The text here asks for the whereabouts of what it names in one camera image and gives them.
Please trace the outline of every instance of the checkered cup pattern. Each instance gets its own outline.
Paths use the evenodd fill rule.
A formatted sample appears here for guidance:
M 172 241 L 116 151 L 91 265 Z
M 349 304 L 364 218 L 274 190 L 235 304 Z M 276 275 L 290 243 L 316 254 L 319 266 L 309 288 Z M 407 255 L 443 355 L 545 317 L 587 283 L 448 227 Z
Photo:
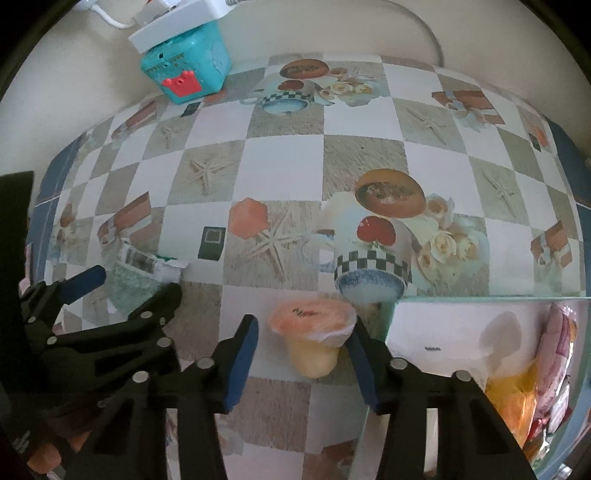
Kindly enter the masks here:
M 405 286 L 413 281 L 411 267 L 408 263 L 381 250 L 355 250 L 349 252 L 346 259 L 343 255 L 339 255 L 335 269 L 335 280 L 349 272 L 364 268 L 396 275 L 404 282 Z

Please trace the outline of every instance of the snack bag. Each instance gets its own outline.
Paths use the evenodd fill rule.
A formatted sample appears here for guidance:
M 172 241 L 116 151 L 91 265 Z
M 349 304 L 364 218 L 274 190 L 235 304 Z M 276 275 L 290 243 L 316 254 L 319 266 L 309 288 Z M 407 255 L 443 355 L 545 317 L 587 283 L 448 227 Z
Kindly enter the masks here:
M 537 365 L 534 361 L 519 375 L 493 378 L 486 384 L 486 396 L 521 448 L 525 444 L 534 418 L 536 379 Z
M 570 359 L 573 356 L 577 335 L 576 317 L 573 309 L 553 303 L 548 314 L 548 323 L 538 346 L 536 362 L 537 408 L 535 418 L 547 416 L 556 402 L 564 382 Z

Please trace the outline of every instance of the white wall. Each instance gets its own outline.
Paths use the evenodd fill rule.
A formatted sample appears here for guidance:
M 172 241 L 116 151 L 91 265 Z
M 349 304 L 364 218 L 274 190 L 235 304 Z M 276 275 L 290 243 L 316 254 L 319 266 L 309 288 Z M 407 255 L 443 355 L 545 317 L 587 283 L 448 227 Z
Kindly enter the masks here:
M 101 0 L 120 21 L 144 0 Z M 400 0 L 437 34 L 452 70 L 527 98 L 591 153 L 591 86 L 560 40 L 518 0 Z M 252 0 L 220 21 L 234 61 L 355 51 L 435 62 L 417 24 L 378 0 Z M 0 173 L 33 169 L 85 129 L 155 87 L 139 54 L 91 12 L 63 18 L 31 53 L 0 103 Z

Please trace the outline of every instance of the plastic packaging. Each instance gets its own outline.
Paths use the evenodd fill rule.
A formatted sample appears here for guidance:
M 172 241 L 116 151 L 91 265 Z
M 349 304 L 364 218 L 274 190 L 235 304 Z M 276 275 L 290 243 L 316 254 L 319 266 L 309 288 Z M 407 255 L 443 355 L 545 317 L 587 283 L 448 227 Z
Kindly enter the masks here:
M 577 325 L 573 309 L 553 303 L 536 357 L 538 378 L 535 418 L 537 419 L 544 418 L 558 398 L 573 356 L 576 335 Z
M 291 363 L 309 378 L 332 372 L 356 321 L 350 304 L 333 299 L 290 301 L 267 319 L 269 328 L 285 338 Z
M 560 388 L 560 394 L 556 399 L 554 405 L 550 409 L 550 421 L 548 422 L 548 433 L 554 433 L 558 430 L 558 427 L 562 424 L 566 416 L 566 411 L 569 407 L 569 394 L 570 394 L 570 384 L 568 380 L 565 380 L 562 383 L 562 388 Z
M 546 430 L 542 429 L 536 437 L 533 437 L 523 447 L 523 453 L 532 466 L 537 465 L 550 451 L 550 439 Z
M 530 432 L 536 406 L 537 364 L 533 361 L 519 375 L 490 379 L 486 396 L 523 448 Z

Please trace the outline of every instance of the checkered tablecloth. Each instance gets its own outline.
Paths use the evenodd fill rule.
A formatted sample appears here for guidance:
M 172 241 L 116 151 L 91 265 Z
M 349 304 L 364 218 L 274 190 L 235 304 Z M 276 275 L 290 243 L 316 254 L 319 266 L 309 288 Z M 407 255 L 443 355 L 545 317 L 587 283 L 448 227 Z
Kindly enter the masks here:
M 240 102 L 265 76 L 307 58 L 331 69 L 312 79 L 325 104 L 278 116 Z M 455 92 L 454 99 L 442 105 L 434 92 Z M 484 123 L 477 109 L 454 110 L 460 100 L 469 104 L 457 92 L 483 94 L 503 123 L 491 109 Z M 152 100 L 156 113 L 145 125 L 113 138 Z M 408 294 L 533 295 L 550 275 L 554 293 L 584 295 L 580 222 L 546 120 L 522 99 L 446 69 L 367 54 L 255 59 L 233 68 L 222 94 L 189 106 L 146 100 L 88 130 L 56 161 L 52 175 L 66 178 L 35 209 L 46 218 L 35 227 L 47 252 L 36 258 L 37 270 L 54 281 L 104 264 L 99 227 L 149 192 L 152 230 L 136 247 L 190 262 L 183 304 L 167 327 L 185 362 L 210 354 L 245 313 L 264 322 L 284 300 L 336 293 L 333 273 L 302 261 L 298 242 L 325 202 L 378 168 L 407 173 L 428 199 L 443 202 L 447 216 L 427 217 L 437 219 L 442 241 L 457 240 L 459 263 L 452 264 L 449 251 L 423 239 Z M 204 228 L 228 227 L 233 205 L 245 199 L 266 207 L 268 227 L 246 239 L 229 231 L 217 261 L 200 258 Z M 60 224 L 65 209 L 67 227 Z M 572 259 L 548 273 L 531 243 L 559 220 Z M 421 221 L 407 223 L 419 240 Z M 468 258 L 475 251 L 477 263 Z M 379 312 L 369 306 L 365 314 Z M 66 332 L 121 320 L 103 288 L 61 314 Z M 346 354 L 335 372 L 310 381 L 289 363 L 283 340 L 263 327 L 242 401 L 223 420 L 241 445 L 240 454 L 225 456 L 229 477 L 345 478 L 364 418 Z

